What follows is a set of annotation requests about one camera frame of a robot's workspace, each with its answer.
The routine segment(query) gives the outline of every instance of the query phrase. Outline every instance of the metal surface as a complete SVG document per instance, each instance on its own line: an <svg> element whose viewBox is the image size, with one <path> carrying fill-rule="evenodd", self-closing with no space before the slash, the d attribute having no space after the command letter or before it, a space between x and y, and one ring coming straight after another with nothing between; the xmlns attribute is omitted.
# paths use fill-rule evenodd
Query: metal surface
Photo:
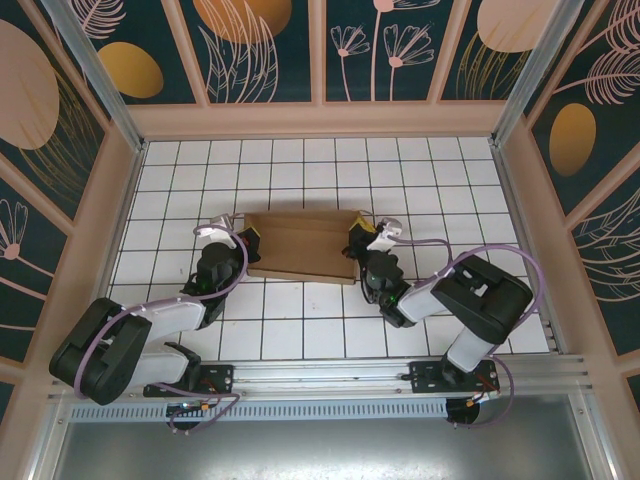
<svg viewBox="0 0 640 480"><path fill-rule="evenodd" d="M102 66L95 48L82 31L71 2L41 0L41 3L127 142L134 150L139 150L142 136L129 115L124 100Z"/></svg>
<svg viewBox="0 0 640 480"><path fill-rule="evenodd" d="M566 34L571 30L584 0L563 0L557 2L536 48L533 49L516 84L511 90L494 130L497 146L502 145L520 120L533 92L544 78L551 62L560 50Z"/></svg>
<svg viewBox="0 0 640 480"><path fill-rule="evenodd" d="M509 163L505 160L504 155L502 154L502 149L497 147L495 143L491 145L491 152L493 154L493 159L500 178L500 184L502 185L502 191L504 192L505 200L509 207L511 220L520 248L531 253L534 258L537 258L535 244L529 240L531 238L529 227L527 226L526 220L520 214L520 212L523 211L522 203L513 188L513 180L509 171ZM535 271L533 270L533 267L529 265L529 262L525 262L525 268L529 278L535 278ZM543 297L539 310L542 316L550 321L552 341L555 343L556 349L559 352L567 352L566 342L562 335L562 330L559 327L557 313L548 296Z"/></svg>
<svg viewBox="0 0 640 480"><path fill-rule="evenodd" d="M222 422L185 438L153 423L72 424L54 478L591 477L568 403L552 396L519 398L507 421L481 430L456 430L442 419Z"/></svg>

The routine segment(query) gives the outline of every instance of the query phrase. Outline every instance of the cardboard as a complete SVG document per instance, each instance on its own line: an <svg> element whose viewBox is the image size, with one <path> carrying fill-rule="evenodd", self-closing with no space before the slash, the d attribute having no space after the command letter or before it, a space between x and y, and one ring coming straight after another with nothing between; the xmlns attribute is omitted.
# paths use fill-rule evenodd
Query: cardboard
<svg viewBox="0 0 640 480"><path fill-rule="evenodd" d="M353 285L357 265L342 249L359 215L353 210L246 213L244 225L260 234L262 257L249 265L249 275Z"/></svg>

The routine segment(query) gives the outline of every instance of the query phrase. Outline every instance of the dark teal background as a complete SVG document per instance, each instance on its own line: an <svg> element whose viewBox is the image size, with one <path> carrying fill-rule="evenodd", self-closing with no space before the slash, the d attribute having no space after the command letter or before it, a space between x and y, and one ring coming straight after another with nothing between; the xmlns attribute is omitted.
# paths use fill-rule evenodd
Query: dark teal background
<svg viewBox="0 0 640 480"><path fill-rule="evenodd" d="M614 6L615 2L607 6L588 39L607 27ZM610 50L611 47L604 36L598 39L576 56L558 87L586 78L598 57ZM556 116L570 103L579 103L591 110L596 119L596 141L591 156L582 169L575 175L563 177L551 166L549 141ZM565 214L571 212L640 141L638 112L640 112L640 89L636 89L632 96L624 99L624 105L592 104L587 98L584 85L578 85L551 96L532 131Z"/></svg>
<svg viewBox="0 0 640 480"><path fill-rule="evenodd" d="M55 273L64 250L67 237L38 210L29 204L13 188L0 179L0 198L9 201L11 212L16 202L29 209L27 228L20 256L34 265ZM0 258L0 276L24 287L46 295L51 287L51 277L40 273L18 260ZM0 283L0 323L20 327L35 327L44 302ZM22 362L27 354L33 332L0 328L0 357Z"/></svg>
<svg viewBox="0 0 640 480"><path fill-rule="evenodd" d="M622 185L611 193L592 213L589 217L602 215L604 213L615 210L617 207L625 203L640 188L640 170L636 171ZM616 229L616 235L631 235L634 231L640 229L640 215L628 218L622 225ZM576 238L580 233L580 225L573 230L576 245L587 244L592 241L589 238ZM618 246L615 249L607 250L613 258L624 258L630 253L628 247ZM599 252L593 247L580 250L580 256L585 259L601 259ZM638 258L629 259L628 263L637 263ZM603 277L596 272L587 270L587 276L596 280L603 280ZM596 296L610 295L609 289L591 281L591 288ZM633 352L640 348L640 298L626 300L621 302L604 302L598 300L598 306L602 312L602 316L611 335L611 340L618 355Z"/></svg>
<svg viewBox="0 0 640 480"><path fill-rule="evenodd" d="M447 28L452 2L443 0L433 7L415 10L394 10L383 13L378 32L378 51L376 54L376 100L389 100L389 81L391 67L384 43L384 28L398 25L398 38L407 26L422 28L431 25L429 49L434 49L432 61L397 68L393 86L393 100L426 100L431 86L433 71L438 61L442 38ZM373 32L378 11L372 1L363 0L327 0L327 101L347 100L342 81L342 67L336 47L331 40L331 28L340 26L359 27L367 36L373 48ZM345 58L345 70L349 85L349 94L354 101L371 100L371 50L360 55Z"/></svg>
<svg viewBox="0 0 640 480"><path fill-rule="evenodd" d="M0 18L18 27L24 33L29 35L29 37L31 37L31 39L33 39L40 46L42 51L47 55L47 58L51 62L51 65L53 66L53 68L58 72L58 74L62 78L65 79L65 81L69 84L69 86L73 88L73 84L71 83L71 80L69 80L67 75L64 73L64 70L62 69L60 64L56 61L51 51L44 43L44 40L42 40L42 37L40 37L40 34L35 29L35 27L31 24L31 21L29 20L27 15L24 13L22 8L18 5L18 2L16 0L5 0L3 2L2 8L0 9ZM102 143L102 139L104 138L104 131L102 130L102 127L100 126L98 121L95 119L93 114L91 113L91 110L89 109L89 107L86 105L86 103L84 103L84 100L82 99L80 94L75 90L74 92L78 99L79 106L84 110L85 114L89 118L91 122L91 128L93 129L93 132L97 137L95 142L95 149L91 151L90 158L84 159L84 164L88 166L90 169L93 166L93 163L95 162L96 156L98 155L100 144ZM55 134L58 135L58 138L64 144L69 144L70 142L73 142L72 139L68 138L65 135L64 130L60 126L60 123L58 123L58 126L56 127ZM31 158L33 158L34 161L37 162L36 157L31 150L25 150L25 152L27 152L27 154ZM25 161L25 159L22 158L20 150L14 147L13 145L10 145L9 143L5 142L2 139L0 139L0 153L2 153L5 157L7 157L7 159L13 165L15 165L15 167L18 170L20 170L20 172L22 172L38 189L40 189L56 206L58 206L60 210L62 210L65 214L67 214L69 218L73 219L75 217L82 195L78 195L72 199L68 199L56 193L53 189L51 189L44 182L42 182L36 176L35 173L33 173L31 168ZM86 175L86 178L84 178L83 180L86 186L86 182L89 180L89 175Z"/></svg>
<svg viewBox="0 0 640 480"><path fill-rule="evenodd" d="M310 102L311 70L309 60L309 8L307 0L292 0L291 18L287 26L274 37L278 54L278 87L272 102ZM185 21L196 52L198 64L206 83L209 73L209 53L207 44L198 27L202 27L211 37L209 30L198 15L193 0L180 0ZM268 101L270 93L264 93L257 103Z"/></svg>
<svg viewBox="0 0 640 480"><path fill-rule="evenodd" d="M13 393L13 385L10 383L0 382L0 425L2 425L2 419L4 413L9 406L9 400L11 400L11 394Z"/></svg>

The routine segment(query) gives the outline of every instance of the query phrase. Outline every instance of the enclosure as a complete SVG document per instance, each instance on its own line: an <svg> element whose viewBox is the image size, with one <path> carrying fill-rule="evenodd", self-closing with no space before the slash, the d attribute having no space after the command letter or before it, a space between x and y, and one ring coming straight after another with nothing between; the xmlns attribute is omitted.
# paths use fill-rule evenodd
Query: enclosure
<svg viewBox="0 0 640 480"><path fill-rule="evenodd" d="M5 1L3 478L635 478L638 31L637 0ZM164 339L235 368L241 401L197 444L142 388L99 407L49 374L96 298L179 293L196 226L296 209L530 252L544 301L496 351L510 416L447 424L446 396L401 374L462 323L394 328L358 282L249 275ZM410 282L447 263L393 253ZM520 257L482 255L538 289Z"/></svg>

